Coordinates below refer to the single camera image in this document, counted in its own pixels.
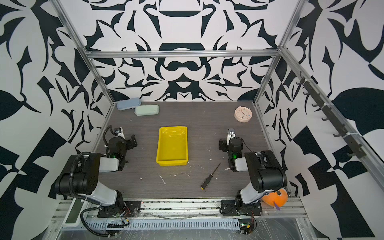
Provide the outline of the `black yellow screwdriver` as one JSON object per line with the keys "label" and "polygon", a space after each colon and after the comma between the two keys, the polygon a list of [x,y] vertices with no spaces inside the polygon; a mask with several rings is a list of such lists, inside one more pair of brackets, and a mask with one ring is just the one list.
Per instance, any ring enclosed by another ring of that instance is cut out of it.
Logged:
{"label": "black yellow screwdriver", "polygon": [[211,182],[213,175],[215,174],[215,172],[217,171],[217,169],[219,168],[220,165],[221,165],[221,163],[219,163],[218,166],[215,168],[215,170],[204,180],[204,182],[200,186],[201,190],[206,189],[206,187]]}

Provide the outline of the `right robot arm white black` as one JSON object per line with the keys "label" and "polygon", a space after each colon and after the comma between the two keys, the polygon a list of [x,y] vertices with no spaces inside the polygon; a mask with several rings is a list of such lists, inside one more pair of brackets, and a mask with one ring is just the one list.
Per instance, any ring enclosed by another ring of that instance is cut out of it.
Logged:
{"label": "right robot arm white black", "polygon": [[243,153],[243,146],[240,138],[219,140],[219,150],[228,154],[229,169],[247,172],[250,176],[250,182],[237,192],[234,200],[221,201],[220,213],[226,217],[260,216],[262,197],[279,191],[288,183],[283,168],[271,150]]}

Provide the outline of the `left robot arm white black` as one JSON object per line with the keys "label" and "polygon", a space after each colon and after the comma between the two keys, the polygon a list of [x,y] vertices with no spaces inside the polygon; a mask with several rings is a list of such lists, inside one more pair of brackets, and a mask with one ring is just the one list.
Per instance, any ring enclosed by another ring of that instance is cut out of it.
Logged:
{"label": "left robot arm white black", "polygon": [[99,218],[113,216],[129,218],[131,205],[123,200],[122,193],[102,184],[100,173],[121,172],[128,163],[127,151],[138,146],[135,135],[126,138],[123,128],[108,126],[102,134],[104,154],[82,152],[71,155],[54,184],[58,195],[73,197],[100,207]]}

